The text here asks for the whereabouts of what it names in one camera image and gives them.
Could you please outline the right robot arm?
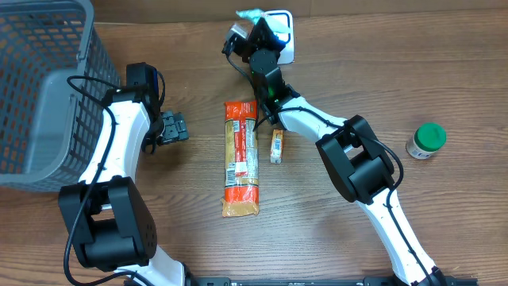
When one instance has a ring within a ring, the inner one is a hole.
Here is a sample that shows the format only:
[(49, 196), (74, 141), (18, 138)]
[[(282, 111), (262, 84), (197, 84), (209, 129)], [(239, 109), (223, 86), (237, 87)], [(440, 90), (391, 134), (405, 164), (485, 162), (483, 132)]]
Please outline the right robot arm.
[(400, 285), (445, 285), (445, 275), (424, 251), (398, 199), (400, 159), (379, 141), (365, 118), (331, 116), (311, 106), (285, 83), (278, 60), (285, 48), (263, 18), (247, 33), (231, 28), (223, 52), (248, 64), (246, 74), (264, 120), (279, 123), (313, 142), (329, 178), (350, 203), (368, 216), (391, 260)]

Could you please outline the orange tissue packet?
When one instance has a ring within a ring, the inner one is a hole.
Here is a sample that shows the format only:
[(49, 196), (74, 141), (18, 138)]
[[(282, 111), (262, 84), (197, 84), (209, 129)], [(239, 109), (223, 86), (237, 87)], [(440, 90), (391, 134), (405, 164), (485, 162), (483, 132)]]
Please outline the orange tissue packet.
[(283, 157), (283, 131), (274, 129), (271, 140), (270, 162), (281, 164)]

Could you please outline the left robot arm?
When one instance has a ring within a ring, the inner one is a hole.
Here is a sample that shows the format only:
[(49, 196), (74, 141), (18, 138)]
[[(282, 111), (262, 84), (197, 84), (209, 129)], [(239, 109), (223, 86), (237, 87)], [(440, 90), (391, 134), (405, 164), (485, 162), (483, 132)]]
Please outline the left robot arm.
[(75, 254), (84, 268), (106, 272), (100, 285), (117, 277), (127, 285), (196, 285), (185, 264), (159, 246), (155, 221), (135, 185), (140, 152), (189, 135), (181, 114), (161, 112), (162, 74), (145, 62), (126, 68), (126, 85), (108, 83), (102, 99), (102, 129), (90, 163), (77, 184), (60, 189), (58, 204), (67, 227), (63, 255), (67, 280)]

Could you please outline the green lid Knorr jar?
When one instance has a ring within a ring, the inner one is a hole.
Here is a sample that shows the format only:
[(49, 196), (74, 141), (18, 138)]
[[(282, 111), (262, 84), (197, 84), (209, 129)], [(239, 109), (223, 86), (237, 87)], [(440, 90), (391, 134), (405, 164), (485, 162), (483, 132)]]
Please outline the green lid Knorr jar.
[(415, 159), (427, 160), (441, 149), (447, 140), (445, 129), (434, 122), (422, 124), (406, 142), (406, 151)]

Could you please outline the green wet wipes packet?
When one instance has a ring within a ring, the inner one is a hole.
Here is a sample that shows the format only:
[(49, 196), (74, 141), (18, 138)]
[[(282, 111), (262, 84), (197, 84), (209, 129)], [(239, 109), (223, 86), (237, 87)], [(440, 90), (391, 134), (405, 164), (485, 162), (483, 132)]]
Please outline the green wet wipes packet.
[(240, 18), (249, 20), (256, 24), (260, 19), (264, 19), (267, 25), (274, 33), (290, 33), (291, 29), (288, 24), (283, 24), (276, 16), (260, 9), (236, 11), (236, 15)]

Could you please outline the red snack bar packet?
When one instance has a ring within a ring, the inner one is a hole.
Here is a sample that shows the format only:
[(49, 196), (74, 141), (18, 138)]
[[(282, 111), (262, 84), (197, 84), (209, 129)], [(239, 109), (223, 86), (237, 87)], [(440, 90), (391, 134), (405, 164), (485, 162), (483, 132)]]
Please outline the red snack bar packet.
[(225, 103), (225, 193), (221, 200), (224, 217), (259, 214), (256, 116), (254, 101)]

